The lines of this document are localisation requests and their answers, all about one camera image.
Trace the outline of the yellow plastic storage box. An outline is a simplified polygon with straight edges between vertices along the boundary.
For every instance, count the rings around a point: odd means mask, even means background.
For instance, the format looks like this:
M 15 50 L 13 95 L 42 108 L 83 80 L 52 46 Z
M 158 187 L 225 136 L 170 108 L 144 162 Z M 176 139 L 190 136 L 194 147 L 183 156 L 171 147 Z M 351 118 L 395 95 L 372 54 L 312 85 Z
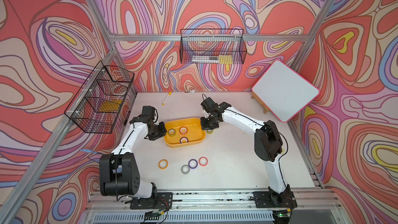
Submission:
M 186 118 L 169 121 L 165 124 L 165 127 L 167 129 L 167 134 L 164 137 L 164 141 L 170 148 L 181 148 L 184 146 L 200 144 L 206 138 L 206 133 L 201 128 L 199 118 Z M 181 127 L 188 128 L 188 132 L 185 135 L 181 135 L 179 133 L 179 129 Z M 175 129 L 177 131 L 177 135 L 175 137 L 169 136 L 168 132 L 170 129 Z M 186 144 L 180 144 L 180 139 L 182 137 L 187 137 L 189 142 Z

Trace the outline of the purple tape roll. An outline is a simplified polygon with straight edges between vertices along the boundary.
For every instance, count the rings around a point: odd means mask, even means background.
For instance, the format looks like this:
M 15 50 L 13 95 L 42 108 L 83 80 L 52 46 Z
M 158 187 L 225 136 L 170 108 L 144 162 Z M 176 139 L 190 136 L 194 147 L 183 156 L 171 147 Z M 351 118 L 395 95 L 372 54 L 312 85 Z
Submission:
M 198 167 L 199 163 L 196 159 L 190 159 L 188 162 L 188 166 L 190 169 L 196 169 Z
M 189 142 L 189 140 L 188 140 L 187 137 L 182 137 L 182 138 L 180 139 L 180 144 L 186 144 L 186 143 L 188 143 L 188 142 Z

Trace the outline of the orange tape roll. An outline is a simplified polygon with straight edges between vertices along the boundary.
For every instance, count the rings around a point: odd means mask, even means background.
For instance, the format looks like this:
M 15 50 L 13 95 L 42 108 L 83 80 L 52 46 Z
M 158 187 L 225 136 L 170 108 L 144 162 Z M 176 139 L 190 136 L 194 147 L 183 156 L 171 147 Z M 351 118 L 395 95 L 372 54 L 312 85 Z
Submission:
M 162 170 L 166 169 L 169 165 L 169 162 L 166 159 L 162 159 L 158 163 L 158 167 Z

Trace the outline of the red tape roll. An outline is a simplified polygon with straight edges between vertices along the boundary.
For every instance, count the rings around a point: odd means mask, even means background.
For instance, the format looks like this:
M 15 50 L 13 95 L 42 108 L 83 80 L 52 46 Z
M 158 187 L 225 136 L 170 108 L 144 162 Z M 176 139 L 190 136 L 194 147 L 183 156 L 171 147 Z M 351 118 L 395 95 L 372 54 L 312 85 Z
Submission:
M 206 157 L 201 157 L 199 159 L 199 165 L 202 167 L 205 167 L 208 165 L 208 159 Z
M 181 128 L 179 129 L 179 133 L 180 133 L 181 135 L 185 135 L 187 132 L 188 132 L 188 128 L 187 128 L 187 127 L 181 127 Z

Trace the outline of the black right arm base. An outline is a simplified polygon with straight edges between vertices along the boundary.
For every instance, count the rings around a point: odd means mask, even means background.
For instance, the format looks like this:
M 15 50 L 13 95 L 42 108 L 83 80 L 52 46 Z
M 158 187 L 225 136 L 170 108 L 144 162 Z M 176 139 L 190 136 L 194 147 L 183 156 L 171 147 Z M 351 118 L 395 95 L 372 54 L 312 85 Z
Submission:
M 269 191 L 255 191 L 249 199 L 255 202 L 256 208 L 294 209 L 297 207 L 295 196 L 289 188 L 286 188 L 280 194 L 271 189 Z

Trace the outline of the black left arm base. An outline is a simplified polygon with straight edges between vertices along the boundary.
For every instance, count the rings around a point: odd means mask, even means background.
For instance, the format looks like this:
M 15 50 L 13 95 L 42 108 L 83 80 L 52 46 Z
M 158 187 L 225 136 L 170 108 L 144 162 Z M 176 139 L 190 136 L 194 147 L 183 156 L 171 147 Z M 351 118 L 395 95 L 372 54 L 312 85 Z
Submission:
M 160 192 L 156 198 L 133 198 L 126 201 L 125 204 L 130 205 L 130 209 L 160 209 L 169 210 L 173 204 L 172 192 Z

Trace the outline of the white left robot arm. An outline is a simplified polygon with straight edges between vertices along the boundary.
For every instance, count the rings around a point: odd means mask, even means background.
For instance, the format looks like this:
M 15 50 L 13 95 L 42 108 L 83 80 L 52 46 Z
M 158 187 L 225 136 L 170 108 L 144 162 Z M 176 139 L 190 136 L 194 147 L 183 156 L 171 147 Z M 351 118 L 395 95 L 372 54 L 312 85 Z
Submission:
M 166 136 L 164 122 L 158 122 L 158 112 L 143 106 L 142 113 L 130 121 L 129 129 L 120 144 L 99 160 L 99 187 L 103 196 L 132 196 L 157 198 L 157 187 L 141 179 L 134 152 L 143 141 L 156 141 Z

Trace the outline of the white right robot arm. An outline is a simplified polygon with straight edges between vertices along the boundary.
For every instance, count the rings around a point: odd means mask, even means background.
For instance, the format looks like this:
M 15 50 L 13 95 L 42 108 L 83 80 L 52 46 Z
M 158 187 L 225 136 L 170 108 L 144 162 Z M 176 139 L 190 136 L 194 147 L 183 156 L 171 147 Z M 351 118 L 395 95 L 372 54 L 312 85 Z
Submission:
M 276 124 L 271 120 L 264 122 L 251 118 L 231 104 L 218 104 L 204 94 L 202 98 L 201 106 L 207 114 L 200 118 L 202 130 L 212 131 L 219 128 L 219 123 L 226 122 L 248 133 L 254 140 L 255 154 L 264 162 L 269 180 L 268 191 L 254 192 L 252 198 L 257 207 L 285 208 L 289 211 L 296 208 L 294 193 L 284 178 L 280 164 L 285 155 L 283 144 L 287 140 L 278 131 Z

